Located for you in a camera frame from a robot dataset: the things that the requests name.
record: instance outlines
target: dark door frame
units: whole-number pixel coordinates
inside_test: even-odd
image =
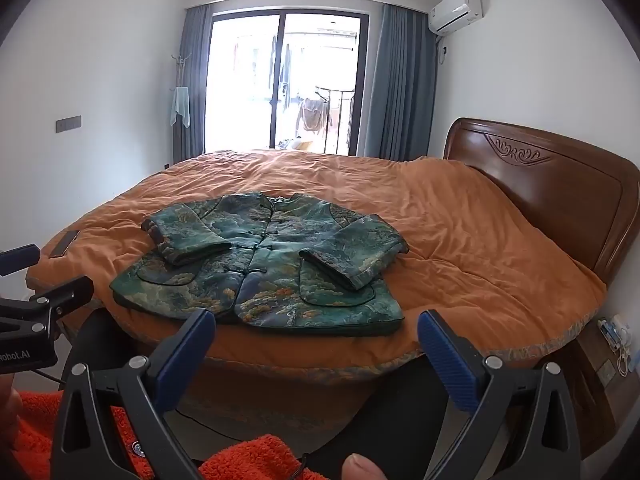
[[[364,95],[364,78],[367,65],[367,48],[369,46],[369,15],[359,12],[349,12],[346,10],[334,9],[260,9],[242,10],[240,12],[228,12],[225,14],[215,14],[213,22],[222,22],[236,18],[250,18],[253,16],[279,16],[278,35],[276,37],[276,53],[273,64],[273,93],[271,95],[271,126],[269,147],[276,145],[276,124],[278,109],[278,90],[280,88],[280,65],[282,63],[282,47],[284,45],[284,28],[287,14],[324,14],[327,16],[347,16],[360,19],[360,31],[358,33],[358,67],[356,69],[356,86],[353,96],[353,111],[349,128],[349,155],[355,156],[358,149],[358,138],[360,136],[360,122],[362,115],[362,99]]]

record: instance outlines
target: blue-gray curtain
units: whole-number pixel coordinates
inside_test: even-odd
[[[385,4],[365,156],[413,160],[427,154],[436,68],[428,15]]]
[[[174,125],[174,164],[204,153],[204,113],[207,97],[209,49],[213,29],[213,4],[187,10],[180,42],[180,54],[191,57],[184,68],[184,85],[189,88],[191,124]]]

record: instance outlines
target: blue gripper pad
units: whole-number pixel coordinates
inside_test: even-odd
[[[18,270],[32,267],[40,260],[40,249],[31,244],[0,253],[0,276],[8,276]]]
[[[199,308],[150,355],[147,377],[152,386],[152,404],[158,413],[170,412],[178,406],[215,334],[213,314]]]
[[[420,314],[418,340],[457,409],[475,413],[486,382],[479,352],[434,310]]]

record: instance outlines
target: human thumb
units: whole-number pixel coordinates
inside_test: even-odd
[[[386,480],[386,476],[368,458],[352,454],[342,464],[342,480]]]

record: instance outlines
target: black pants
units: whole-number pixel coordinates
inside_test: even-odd
[[[106,309],[94,311],[80,329],[62,379],[76,363],[93,370],[119,368],[136,354],[132,338]],[[351,453],[373,460],[388,480],[422,480],[447,407],[447,393],[430,362],[420,357],[388,374],[353,420],[307,459],[312,471],[340,480]]]

